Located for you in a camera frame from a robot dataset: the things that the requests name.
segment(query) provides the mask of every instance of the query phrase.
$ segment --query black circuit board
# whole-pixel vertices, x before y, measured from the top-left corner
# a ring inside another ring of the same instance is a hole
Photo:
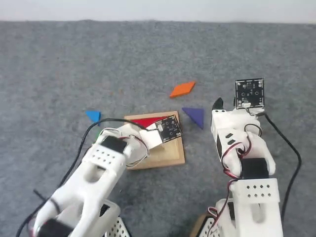
[[[175,115],[155,122],[163,143],[181,137],[180,124]]]
[[[264,106],[263,78],[236,80],[236,109]]]

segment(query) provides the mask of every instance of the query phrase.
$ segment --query cable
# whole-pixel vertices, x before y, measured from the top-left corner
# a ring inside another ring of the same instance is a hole
[[[230,172],[229,168],[224,165],[224,157],[225,157],[230,151],[232,151],[234,147],[236,147],[236,146],[238,146],[238,145],[243,145],[244,150],[245,150],[244,144],[243,144],[242,142],[237,142],[237,143],[231,145],[231,146],[223,153],[222,158],[221,158],[221,163],[222,163],[222,167],[223,167],[223,172],[224,172],[224,174],[228,175],[229,177],[231,177],[231,178],[233,178],[233,179],[236,179],[236,178],[239,178],[239,177],[237,177],[237,176],[235,176],[234,174],[232,174],[232,173]]]
[[[141,159],[136,160],[136,161],[134,161],[133,163],[130,163],[130,164],[127,164],[127,165],[126,165],[127,167],[135,167],[135,166],[137,166],[140,162],[142,162],[147,156],[149,156],[149,149],[148,149],[146,143],[145,143],[142,139],[140,139],[140,138],[138,138],[138,137],[136,137],[136,136],[134,136],[134,135],[129,135],[128,137],[123,137],[123,138],[121,138],[121,139],[125,139],[125,138],[134,138],[134,139],[136,139],[138,142],[140,142],[141,144],[143,144],[143,146],[144,146],[145,149],[146,149],[146,154],[145,154]]]
[[[249,113],[251,116],[263,116],[265,114],[265,112],[260,112],[260,113],[257,113],[257,114],[254,114],[252,112],[250,112],[249,108],[245,108],[246,112]]]
[[[285,196],[284,196],[284,200],[283,200],[283,205],[282,205],[282,209],[281,209],[281,221],[282,224],[284,223],[284,216],[285,216],[285,210],[286,210],[286,206],[287,206],[287,202],[288,202],[288,198],[291,192],[291,188],[293,186],[294,180],[298,174],[298,172],[300,171],[300,168],[302,166],[302,158],[300,153],[297,151],[297,149],[293,146],[293,144],[283,135],[283,133],[278,129],[278,127],[275,125],[274,122],[271,121],[271,119],[269,118],[269,116],[267,114],[264,114],[264,116],[266,117],[267,121],[269,122],[269,124],[271,124],[271,126],[276,130],[276,132],[283,138],[283,140],[290,146],[290,148],[294,151],[294,153],[297,155],[297,159],[298,159],[298,163],[297,163],[297,167],[292,175],[292,178],[290,179],[290,182],[287,186],[286,192],[285,192]]]
[[[226,207],[226,205],[227,205],[227,203],[228,203],[229,192],[230,192],[229,187],[231,186],[231,184],[232,184],[233,182],[235,182],[235,181],[237,181],[237,180],[238,180],[238,179],[232,179],[232,180],[230,180],[230,181],[228,182],[228,184],[227,184],[227,196],[226,196],[224,205],[223,205],[222,209],[218,212],[217,217],[216,217],[216,219],[214,220],[212,226],[209,228],[209,230],[208,230],[208,232],[207,232],[207,237],[209,237],[209,235],[212,234],[212,233],[211,233],[212,228],[213,228],[213,227],[215,226],[215,224],[218,222],[219,218],[221,217],[221,215],[222,215],[222,213],[223,213],[223,211],[224,211],[224,209],[225,209],[225,207]]]
[[[68,171],[66,172],[66,174],[64,175],[64,177],[62,178],[62,180],[60,181],[60,183],[58,184],[57,188],[61,187],[64,182],[67,180],[68,176],[70,175],[70,173],[72,172],[72,170],[74,169],[79,157],[80,157],[80,153],[81,153],[81,150],[82,150],[82,147],[84,145],[84,142],[86,140],[86,137],[89,133],[89,131],[96,125],[100,124],[101,122],[110,122],[110,121],[115,121],[115,122],[127,122],[127,123],[130,123],[132,125],[135,125],[137,127],[139,127],[140,129],[143,129],[143,130],[146,130],[146,131],[154,131],[154,130],[157,130],[157,129],[147,129],[145,128],[144,126],[136,123],[136,122],[133,122],[133,121],[130,121],[130,120],[127,120],[127,119],[122,119],[122,118],[104,118],[104,119],[101,119],[100,121],[98,122],[95,122],[93,123],[84,133],[82,139],[81,139],[81,142],[80,142],[80,145],[79,145],[79,148],[78,148],[78,151],[77,151],[77,155],[73,161],[73,163],[71,164],[70,168],[68,169]],[[16,237],[20,237],[21,235],[21,232],[24,228],[25,225],[27,225],[31,219],[33,218],[33,216],[44,206],[44,204],[46,203],[46,201],[43,201],[39,206],[37,206],[37,208],[35,208],[35,210],[30,214],[28,215],[24,221],[22,222],[22,224],[20,225],[19,229],[17,230],[16,232]]]
[[[217,209],[216,209],[215,207],[209,206],[209,207],[207,208],[207,212],[208,212],[208,214],[210,214],[214,219],[217,218],[218,212],[217,212]]]
[[[247,135],[247,140],[248,140],[248,142],[249,142],[249,147],[248,147],[247,151],[245,151],[244,153],[242,153],[242,154],[240,155],[239,158],[244,158],[246,155],[249,154],[249,152],[250,152],[251,149],[252,149],[252,142],[251,142],[251,140],[250,140],[249,135]]]
[[[255,126],[256,128],[258,128],[259,129],[259,133],[258,133],[258,136],[259,137],[261,137],[261,135],[262,135],[262,128],[261,127],[259,127],[258,125],[256,125],[256,124],[253,124],[253,123],[248,123],[248,124],[246,124],[245,125],[245,127],[244,127],[244,131],[245,132],[247,132],[247,130],[246,130],[246,128],[247,128],[247,126],[250,126],[250,125],[252,125],[252,126]]]
[[[47,198],[40,194],[36,189],[33,189],[33,193],[35,193],[42,201],[47,201]]]
[[[83,156],[82,157],[84,157],[86,154],[87,154],[87,152],[89,151],[89,149],[92,147],[92,145],[90,146],[90,147],[88,147],[86,150],[85,150],[85,152],[83,153]]]
[[[103,129],[101,130],[101,132],[99,133],[98,137],[99,137],[100,135],[102,135],[103,132],[106,131],[106,130],[107,130],[107,131],[115,131],[115,132],[117,132],[117,133],[119,134],[119,136],[122,136],[121,131],[119,131],[117,128],[106,127],[106,128],[103,128]]]

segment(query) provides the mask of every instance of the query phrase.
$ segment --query white wall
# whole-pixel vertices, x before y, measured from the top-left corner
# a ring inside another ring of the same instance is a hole
[[[316,0],[0,0],[0,20],[316,23]]]

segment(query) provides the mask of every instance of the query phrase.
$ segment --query orange tangram piece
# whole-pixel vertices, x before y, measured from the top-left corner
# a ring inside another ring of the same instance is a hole
[[[187,83],[183,83],[180,85],[177,85],[173,91],[170,94],[170,98],[174,98],[177,96],[181,96],[181,95],[186,95],[189,94],[193,88],[193,86],[195,85],[195,81],[191,81],[191,82],[187,82]]]

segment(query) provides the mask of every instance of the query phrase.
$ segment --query red triangle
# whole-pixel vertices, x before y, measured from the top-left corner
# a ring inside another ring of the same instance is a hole
[[[165,119],[167,117],[168,116],[154,117],[154,118],[140,118],[140,119],[131,119],[131,121],[136,122],[144,127],[148,127],[149,125],[153,124],[154,122]]]

